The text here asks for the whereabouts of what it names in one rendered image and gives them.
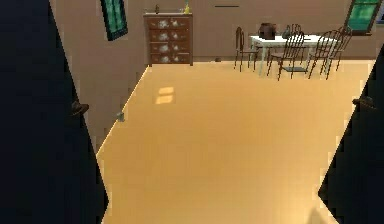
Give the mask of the brown chest of drawers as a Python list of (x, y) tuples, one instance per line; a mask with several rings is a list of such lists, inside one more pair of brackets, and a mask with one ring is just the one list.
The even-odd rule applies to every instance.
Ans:
[(145, 13), (148, 65), (193, 65), (193, 14)]

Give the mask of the green window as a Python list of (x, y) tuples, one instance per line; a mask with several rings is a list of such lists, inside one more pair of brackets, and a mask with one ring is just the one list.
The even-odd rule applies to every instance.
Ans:
[(353, 36), (367, 36), (384, 0), (351, 0), (344, 25), (352, 30)]
[(128, 33), (124, 0), (100, 0), (108, 41)]

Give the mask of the black room door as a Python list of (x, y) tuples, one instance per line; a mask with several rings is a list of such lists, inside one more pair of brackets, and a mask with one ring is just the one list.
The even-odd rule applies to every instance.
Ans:
[(0, 0), (0, 224), (102, 224), (76, 97), (49, 0)]
[(384, 45), (318, 191), (338, 224), (384, 224)]

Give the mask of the dark brown pot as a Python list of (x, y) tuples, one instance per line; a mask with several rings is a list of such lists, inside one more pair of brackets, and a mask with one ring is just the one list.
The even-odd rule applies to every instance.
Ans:
[(259, 37), (265, 40), (274, 40), (276, 25), (273, 23), (262, 23), (258, 31)]

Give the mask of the white dining table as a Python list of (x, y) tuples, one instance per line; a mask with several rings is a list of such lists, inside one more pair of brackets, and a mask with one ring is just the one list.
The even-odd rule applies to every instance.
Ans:
[[(254, 46), (256, 45), (260, 46), (262, 49), (260, 68), (259, 68), (259, 71), (262, 71), (263, 63), (267, 59), (267, 50), (269, 48), (284, 48), (286, 39), (284, 39), (282, 36), (276, 36), (274, 40), (266, 40), (259, 36), (251, 36), (251, 43)], [(328, 44), (330, 46), (330, 50), (334, 51), (338, 43), (339, 41), (334, 38), (321, 37), (319, 35), (305, 35), (303, 48), (308, 50), (305, 65), (306, 66), (309, 65), (310, 54), (314, 53), (317, 47), (325, 46), (326, 44)], [(303, 66), (293, 66), (293, 65), (284, 67), (284, 70), (288, 72), (306, 72), (307, 71), (307, 69), (304, 68)]]

